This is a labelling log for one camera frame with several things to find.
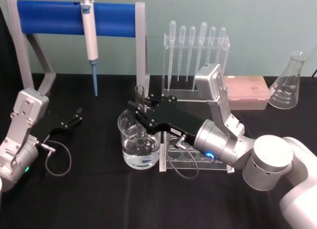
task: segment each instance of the black table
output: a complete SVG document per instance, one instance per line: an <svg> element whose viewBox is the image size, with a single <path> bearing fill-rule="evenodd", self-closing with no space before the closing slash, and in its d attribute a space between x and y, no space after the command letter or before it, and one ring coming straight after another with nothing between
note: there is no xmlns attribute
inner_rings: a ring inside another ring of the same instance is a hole
<svg viewBox="0 0 317 229"><path fill-rule="evenodd" d="M90 75L57 75L49 109L68 117L83 108L81 126L52 137L69 147L72 169L61 178L47 174L47 152L40 149L30 170L11 191L2 194L1 229L290 228L278 205L291 189L284 178L274 190L259 192L244 182L241 171L200 171L196 180L185 180L173 170L159 173L158 165L144 171L129 168L122 157L117 118L133 98L135 77L98 78L99 97L95 99ZM35 79L38 85L41 76ZM151 93L159 93L160 81L160 77L151 79ZM249 137L295 137L316 154L316 84L314 79L301 79L299 102L291 110L268 105L264 111L233 113ZM12 85L0 91L2 138L18 90Z"/></svg>

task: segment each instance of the plastic dropper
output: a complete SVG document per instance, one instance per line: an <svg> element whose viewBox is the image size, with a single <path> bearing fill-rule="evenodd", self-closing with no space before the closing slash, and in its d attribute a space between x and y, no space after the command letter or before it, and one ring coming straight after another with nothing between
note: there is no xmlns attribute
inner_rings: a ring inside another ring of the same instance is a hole
<svg viewBox="0 0 317 229"><path fill-rule="evenodd" d="M169 91L170 82L172 80L175 33L176 33L176 22L172 20L169 23L169 37L168 37L169 38L169 62L168 62L168 87L167 87L167 91Z"/></svg>
<svg viewBox="0 0 317 229"><path fill-rule="evenodd" d="M216 36L216 28L211 27L209 30L209 35L208 35L208 49L207 49L207 55L206 55L206 61L205 63L209 63L210 55L211 55L211 50L213 47L213 42L214 38Z"/></svg>
<svg viewBox="0 0 317 229"><path fill-rule="evenodd" d="M180 68L182 66L182 55L184 48L184 41L186 35L186 27L181 26L179 29L179 51L178 51L178 63L177 63L177 81L179 80Z"/></svg>
<svg viewBox="0 0 317 229"><path fill-rule="evenodd" d="M196 35L196 27L191 26L189 31L189 47L188 47L187 64L186 64L186 81L188 81L189 66L190 66L190 61L192 58L195 35Z"/></svg>
<svg viewBox="0 0 317 229"><path fill-rule="evenodd" d="M219 37L218 37L218 50L217 50L216 59L215 59L216 64L218 64L218 62L219 62L221 47L222 47L222 43L223 43L225 35L226 35L226 28L221 27L221 29L219 31Z"/></svg>
<svg viewBox="0 0 317 229"><path fill-rule="evenodd" d="M199 38L198 38L198 52L197 52L197 60L196 60L196 67L195 67L195 75L198 72L199 69L199 64L200 64L200 57L202 55L202 49L203 49L203 44L205 41L205 37L206 37L206 32L207 32L207 23L206 22L202 22L200 25L200 30L199 30ZM195 88L195 76L194 76L194 80L193 80L193 89Z"/></svg>

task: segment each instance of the blue foam padding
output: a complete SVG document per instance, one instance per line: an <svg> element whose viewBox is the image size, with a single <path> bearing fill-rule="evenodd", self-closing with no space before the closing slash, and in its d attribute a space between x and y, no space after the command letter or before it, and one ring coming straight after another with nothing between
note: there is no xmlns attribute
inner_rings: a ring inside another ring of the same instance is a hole
<svg viewBox="0 0 317 229"><path fill-rule="evenodd" d="M18 0L23 33L83 35L80 2ZM135 37L135 5L95 3L98 36Z"/></svg>

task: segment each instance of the glass beaker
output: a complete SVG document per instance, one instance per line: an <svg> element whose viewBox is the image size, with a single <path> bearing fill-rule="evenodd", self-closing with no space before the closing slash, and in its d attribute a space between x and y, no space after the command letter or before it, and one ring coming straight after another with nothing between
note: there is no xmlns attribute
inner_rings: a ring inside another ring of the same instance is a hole
<svg viewBox="0 0 317 229"><path fill-rule="evenodd" d="M136 86L136 103L143 107L141 96L144 88ZM121 132L123 158L128 166L144 170L155 165L159 160L160 132L149 135L146 129L135 119L135 113L126 109L118 118L118 128Z"/></svg>
<svg viewBox="0 0 317 229"><path fill-rule="evenodd" d="M293 51L286 69L269 88L269 103L278 109L291 109L298 102L301 69L307 60L305 52Z"/></svg>

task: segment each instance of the dropper rack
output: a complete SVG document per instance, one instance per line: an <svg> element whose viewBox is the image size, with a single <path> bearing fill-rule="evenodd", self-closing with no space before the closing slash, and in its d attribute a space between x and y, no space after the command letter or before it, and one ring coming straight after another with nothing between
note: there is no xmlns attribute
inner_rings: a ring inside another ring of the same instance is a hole
<svg viewBox="0 0 317 229"><path fill-rule="evenodd" d="M169 96L175 95L178 98L178 101L186 101L186 102L205 102L206 100L201 99L198 96L198 92L195 89L192 90L194 75L195 75L195 67L197 63L197 52L200 47L200 37L198 35L195 36L193 41L193 52L191 54L190 59L190 68L189 68L189 76L186 76L186 62L187 62L187 54L190 47L190 38L189 38L189 30L191 27L186 27L186 36L183 45L182 51L182 61L181 61L181 69L180 76L178 80L178 54L179 49L182 46L179 38L180 27L177 27L176 34L174 37L174 55L173 55L173 63L172 63L172 79L170 81L170 88L168 89L168 71L170 65L169 53L170 53L170 38L164 33L163 39L163 65L162 65L162 95ZM216 32L216 35L212 37L211 32ZM206 36L204 37L202 52L200 58L199 69L206 63L219 63L222 66L223 71L226 67L226 62L230 50L230 41L228 35L225 34L225 28L222 27L219 30L216 30L215 27L210 27L207 29Z"/></svg>

